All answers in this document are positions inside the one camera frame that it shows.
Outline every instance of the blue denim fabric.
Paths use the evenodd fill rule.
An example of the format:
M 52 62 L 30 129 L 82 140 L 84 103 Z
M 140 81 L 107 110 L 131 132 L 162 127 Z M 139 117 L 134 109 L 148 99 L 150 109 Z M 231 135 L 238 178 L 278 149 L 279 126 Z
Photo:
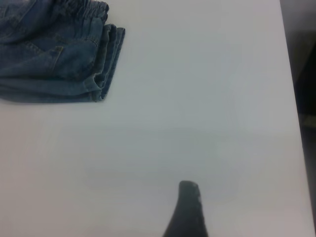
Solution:
M 91 0 L 0 2 L 0 98 L 17 102 L 102 101 L 125 29 L 106 25 Z

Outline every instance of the white table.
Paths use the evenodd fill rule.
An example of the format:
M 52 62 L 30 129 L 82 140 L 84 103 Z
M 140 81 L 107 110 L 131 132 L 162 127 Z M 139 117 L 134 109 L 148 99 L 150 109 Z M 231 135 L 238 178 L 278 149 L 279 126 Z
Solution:
M 278 0 L 109 0 L 104 103 L 1 101 L 2 237 L 160 237 L 178 183 L 210 237 L 314 237 Z

